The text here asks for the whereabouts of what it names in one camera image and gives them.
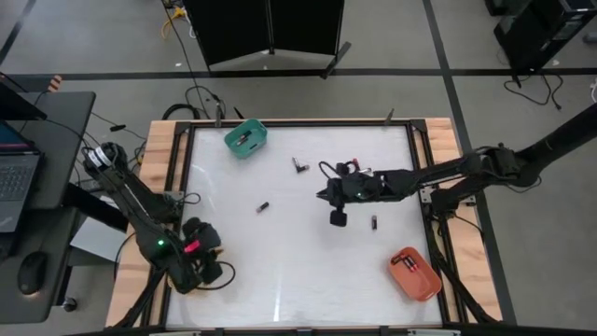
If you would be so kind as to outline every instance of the black panel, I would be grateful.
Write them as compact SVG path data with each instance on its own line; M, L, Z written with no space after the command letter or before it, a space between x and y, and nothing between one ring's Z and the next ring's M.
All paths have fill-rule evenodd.
M271 0L276 49L335 55L344 0Z
M270 47L265 0L185 0L207 65Z

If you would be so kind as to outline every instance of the laptop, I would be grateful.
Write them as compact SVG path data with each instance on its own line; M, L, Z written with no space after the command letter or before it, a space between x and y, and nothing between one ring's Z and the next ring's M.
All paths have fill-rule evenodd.
M0 120L0 233L14 232L42 153Z

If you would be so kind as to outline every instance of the white tabletop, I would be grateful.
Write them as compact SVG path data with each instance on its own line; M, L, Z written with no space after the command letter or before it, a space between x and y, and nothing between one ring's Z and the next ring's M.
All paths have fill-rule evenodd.
M362 168L412 169L405 128L269 128L268 144L246 160L224 144L229 131L196 132L187 192L202 201L186 205L184 217L214 225L225 248L219 259L237 276L218 291L173 291L168 328L441 324L437 298L412 301L386 266L405 246L429 260L418 198L348 204L345 228L329 224L333 208L315 198L326 187L319 161L358 158ZM297 174L292 157L311 169ZM270 207L257 214L264 202ZM229 279L223 267L214 286Z

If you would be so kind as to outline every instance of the battery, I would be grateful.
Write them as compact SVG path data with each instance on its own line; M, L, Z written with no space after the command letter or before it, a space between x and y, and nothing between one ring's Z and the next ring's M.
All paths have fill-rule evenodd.
M265 202L262 205L259 206L259 208L257 209L257 213L259 214L261 211L265 210L268 206L270 206L269 202Z

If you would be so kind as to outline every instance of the table leg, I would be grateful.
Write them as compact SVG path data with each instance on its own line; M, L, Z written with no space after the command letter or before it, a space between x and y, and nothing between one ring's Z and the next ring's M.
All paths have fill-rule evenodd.
M120 210L101 201L72 183L69 183L66 188L63 204L74 206L86 215L123 232L127 230L127 226L129 225L129 220L122 215Z

